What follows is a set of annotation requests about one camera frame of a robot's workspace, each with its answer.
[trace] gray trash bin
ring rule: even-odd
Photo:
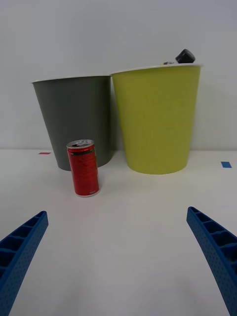
[[[110,76],[33,82],[59,168],[71,170],[66,144],[92,139],[98,167],[111,159]]]

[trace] soda can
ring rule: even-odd
[[[99,192],[95,144],[90,139],[67,144],[74,189],[80,197],[91,197]]]

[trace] can top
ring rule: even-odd
[[[94,145],[93,140],[91,139],[80,139],[80,140],[75,140],[73,142],[70,142],[67,144],[67,148],[86,148]]]

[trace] white table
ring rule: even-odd
[[[191,152],[161,176],[117,152],[90,198],[39,152],[0,151],[0,240],[41,210],[49,219],[10,316],[229,315],[186,214],[195,206],[237,235],[237,152]]]

